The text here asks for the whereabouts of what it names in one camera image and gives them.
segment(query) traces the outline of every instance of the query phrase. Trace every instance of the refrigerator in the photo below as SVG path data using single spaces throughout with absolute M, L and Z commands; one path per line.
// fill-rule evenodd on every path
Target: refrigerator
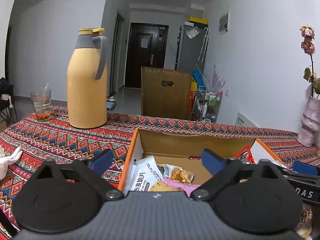
M 194 27 L 184 24 L 180 27 L 175 70 L 188 72 L 190 70 L 198 70 L 197 64 L 200 71 L 203 72 L 205 61 L 204 59 L 202 62 L 203 52 L 199 61 L 198 57 L 201 51 L 205 30 L 199 28 L 200 33 L 190 39 L 187 35 L 187 31 L 190 31 L 192 28 Z

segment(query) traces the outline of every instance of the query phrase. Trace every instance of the zigzag pattern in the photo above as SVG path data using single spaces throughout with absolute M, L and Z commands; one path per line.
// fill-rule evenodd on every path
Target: zigzag pattern
M 17 146 L 21 146 L 23 150 L 21 159 L 9 166 L 7 176 L 0 182 L 0 208 L 15 226 L 16 221 L 11 212 L 12 200 L 47 158 L 55 159 L 56 163 L 71 163 L 82 156 L 91 158 L 105 149 L 111 149 L 114 159 L 103 178 L 117 187 L 135 128 L 228 138 L 259 137 L 288 166 L 294 160 L 320 165 L 320 159 L 316 155 L 317 148 L 301 146 L 295 140 L 297 134 L 290 131 L 126 114 L 108 114 L 105 125 L 85 130 L 70 126 L 67 109 L 53 106 L 51 111 L 52 118 L 47 122 L 37 122 L 32 114 L 0 133 L 0 145 L 7 154 L 11 154 Z M 312 217 L 310 209 L 306 207 L 304 211 L 299 226 Z M 1 225 L 0 232 L 0 239 L 10 238 Z

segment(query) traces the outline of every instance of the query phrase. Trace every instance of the thermos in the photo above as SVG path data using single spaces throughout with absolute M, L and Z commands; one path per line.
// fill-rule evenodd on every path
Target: thermos
M 69 123 L 89 129 L 107 122 L 107 38 L 100 29 L 79 30 L 67 72 Z

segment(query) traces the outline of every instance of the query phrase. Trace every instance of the white logo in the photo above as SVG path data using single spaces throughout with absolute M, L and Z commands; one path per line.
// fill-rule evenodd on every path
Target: white logo
M 156 198 L 156 199 L 158 199 L 158 198 L 161 197 L 161 194 L 157 193 L 157 194 L 153 195 L 153 197 Z
M 299 188 L 297 187 L 297 188 L 296 188 L 296 193 L 298 193 L 300 196 L 305 197 L 307 191 L 304 190 L 304 191 L 302 191 L 302 193 L 300 193 L 300 191 L 301 191 L 301 189 L 299 189 Z M 313 191 L 310 191 L 309 194 L 307 195 L 307 198 L 312 198 L 312 195 L 313 195 Z

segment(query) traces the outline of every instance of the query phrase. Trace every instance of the pink ceramic vase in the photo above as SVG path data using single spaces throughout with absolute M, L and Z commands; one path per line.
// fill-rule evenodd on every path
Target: pink ceramic vase
M 309 96 L 301 122 L 302 129 L 297 141 L 310 148 L 313 145 L 314 134 L 320 130 L 320 100 Z

